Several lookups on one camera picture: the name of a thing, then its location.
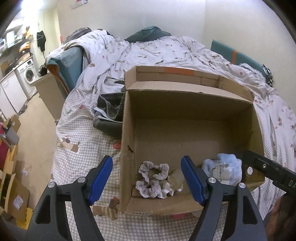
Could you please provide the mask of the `wooden bedside cabinet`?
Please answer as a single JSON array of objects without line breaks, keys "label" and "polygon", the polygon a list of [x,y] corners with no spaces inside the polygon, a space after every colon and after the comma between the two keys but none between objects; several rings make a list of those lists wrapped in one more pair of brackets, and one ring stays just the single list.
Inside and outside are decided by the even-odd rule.
[{"label": "wooden bedside cabinet", "polygon": [[56,80],[51,73],[48,73],[44,76],[35,78],[30,83],[30,86],[36,87],[40,98],[54,120],[60,120],[62,108],[68,94],[59,81]]}]

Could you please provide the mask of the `white washing machine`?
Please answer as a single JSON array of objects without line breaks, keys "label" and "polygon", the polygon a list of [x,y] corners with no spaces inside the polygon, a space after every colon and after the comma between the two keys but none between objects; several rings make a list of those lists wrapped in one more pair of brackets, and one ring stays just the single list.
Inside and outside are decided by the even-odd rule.
[{"label": "white washing machine", "polygon": [[38,76],[32,58],[19,64],[15,69],[15,74],[27,100],[30,100],[37,92],[36,87],[31,86],[31,83],[34,82]]}]

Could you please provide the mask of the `small clear plastic packet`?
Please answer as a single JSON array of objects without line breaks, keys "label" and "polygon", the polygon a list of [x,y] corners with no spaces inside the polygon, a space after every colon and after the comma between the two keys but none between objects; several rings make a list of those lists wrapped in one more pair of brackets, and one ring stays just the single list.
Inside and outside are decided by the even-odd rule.
[{"label": "small clear plastic packet", "polygon": [[217,163],[213,169],[213,177],[222,184],[229,185],[232,174],[233,170],[229,164]]}]

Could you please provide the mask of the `pink round soft object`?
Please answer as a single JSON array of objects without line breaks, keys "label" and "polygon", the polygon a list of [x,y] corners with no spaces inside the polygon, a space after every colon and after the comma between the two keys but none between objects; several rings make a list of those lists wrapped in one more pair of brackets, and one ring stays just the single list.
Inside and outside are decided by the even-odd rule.
[{"label": "pink round soft object", "polygon": [[187,215],[188,215],[187,213],[174,214],[172,215],[172,218],[179,220],[179,219],[185,218]]}]

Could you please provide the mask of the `teal cushion with orange stripe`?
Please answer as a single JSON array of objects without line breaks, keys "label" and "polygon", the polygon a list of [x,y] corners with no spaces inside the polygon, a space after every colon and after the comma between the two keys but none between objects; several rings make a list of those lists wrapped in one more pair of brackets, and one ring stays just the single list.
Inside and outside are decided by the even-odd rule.
[{"label": "teal cushion with orange stripe", "polygon": [[240,65],[243,63],[248,64],[252,68],[261,72],[265,78],[267,78],[268,76],[269,77],[272,76],[271,71],[267,67],[264,67],[263,64],[259,64],[258,62],[251,59],[247,55],[245,55],[245,54],[235,50],[234,48],[231,48],[221,42],[213,40],[211,43],[210,50],[217,53],[217,54],[222,55],[226,60],[228,60],[232,64],[235,64],[235,65]]}]

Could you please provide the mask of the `dark grey garment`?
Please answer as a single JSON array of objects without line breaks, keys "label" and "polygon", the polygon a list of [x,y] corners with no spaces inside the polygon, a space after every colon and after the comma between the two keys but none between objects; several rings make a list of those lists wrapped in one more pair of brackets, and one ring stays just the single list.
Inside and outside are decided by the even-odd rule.
[{"label": "dark grey garment", "polygon": [[94,108],[93,127],[121,139],[124,106],[125,92],[101,94]]}]

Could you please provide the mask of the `brown cardboard box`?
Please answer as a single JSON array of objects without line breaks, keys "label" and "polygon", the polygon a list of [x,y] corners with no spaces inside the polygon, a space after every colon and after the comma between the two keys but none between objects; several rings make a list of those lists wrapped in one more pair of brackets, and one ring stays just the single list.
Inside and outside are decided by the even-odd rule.
[{"label": "brown cardboard box", "polygon": [[123,214],[174,215],[201,209],[188,185],[166,199],[141,197],[135,184],[142,178],[138,170],[144,161],[166,163],[173,172],[184,156],[201,165],[220,153],[264,153],[251,92],[234,80],[191,69],[136,66],[125,73],[125,87]]}]

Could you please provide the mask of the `white lace scrunchie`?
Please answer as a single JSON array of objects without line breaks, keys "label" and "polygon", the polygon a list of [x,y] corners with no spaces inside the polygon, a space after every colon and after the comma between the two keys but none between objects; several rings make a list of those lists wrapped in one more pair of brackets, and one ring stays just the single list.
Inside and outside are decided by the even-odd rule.
[{"label": "white lace scrunchie", "polygon": [[135,189],[143,198],[166,199],[168,195],[173,196],[174,190],[167,181],[169,165],[166,163],[154,164],[151,161],[144,161],[138,170],[142,180],[136,181]]}]

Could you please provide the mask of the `teal pillow at headboard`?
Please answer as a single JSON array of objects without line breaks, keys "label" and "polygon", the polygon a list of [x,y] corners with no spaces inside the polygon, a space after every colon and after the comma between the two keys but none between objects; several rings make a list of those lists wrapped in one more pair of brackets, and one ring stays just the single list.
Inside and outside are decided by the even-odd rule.
[{"label": "teal pillow at headboard", "polygon": [[129,43],[149,42],[149,41],[154,41],[161,37],[167,37],[167,36],[171,36],[171,34],[161,30],[157,26],[150,26],[140,31],[137,31],[135,34],[129,36],[125,40],[128,41]]}]

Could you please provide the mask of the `patterned white duvet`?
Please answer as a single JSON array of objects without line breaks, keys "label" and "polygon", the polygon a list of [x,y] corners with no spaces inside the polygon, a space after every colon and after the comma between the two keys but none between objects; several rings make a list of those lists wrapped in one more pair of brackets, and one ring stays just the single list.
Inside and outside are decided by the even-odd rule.
[{"label": "patterned white duvet", "polygon": [[187,240],[199,209],[187,185],[166,199],[135,189],[145,161],[180,168],[244,150],[295,170],[295,113],[251,68],[186,36],[129,43],[97,32],[89,65],[58,122],[52,179],[68,184],[105,155],[113,170],[97,207],[119,198],[117,220],[97,216],[105,240]]}]

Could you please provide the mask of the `black hanging garment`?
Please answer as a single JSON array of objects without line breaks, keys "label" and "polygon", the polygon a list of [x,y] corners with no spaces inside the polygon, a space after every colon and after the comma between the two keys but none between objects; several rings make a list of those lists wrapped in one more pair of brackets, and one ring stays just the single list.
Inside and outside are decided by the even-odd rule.
[{"label": "black hanging garment", "polygon": [[45,51],[46,37],[43,31],[37,32],[37,46],[40,48],[41,52]]}]

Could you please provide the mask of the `light blue fluffy sock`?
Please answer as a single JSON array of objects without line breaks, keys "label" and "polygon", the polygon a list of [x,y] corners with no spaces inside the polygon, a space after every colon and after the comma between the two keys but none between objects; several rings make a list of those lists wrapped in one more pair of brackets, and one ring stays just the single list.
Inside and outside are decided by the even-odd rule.
[{"label": "light blue fluffy sock", "polygon": [[202,169],[208,177],[214,177],[222,184],[236,186],[242,180],[242,161],[234,154],[220,153],[216,159],[206,159]]}]

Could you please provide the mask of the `cardboard box on floor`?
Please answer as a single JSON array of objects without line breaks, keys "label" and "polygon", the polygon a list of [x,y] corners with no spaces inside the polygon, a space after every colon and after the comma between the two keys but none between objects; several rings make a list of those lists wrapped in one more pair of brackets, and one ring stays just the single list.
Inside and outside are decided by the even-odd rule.
[{"label": "cardboard box on floor", "polygon": [[1,181],[1,208],[20,222],[26,221],[29,190],[15,174],[3,173]]}]

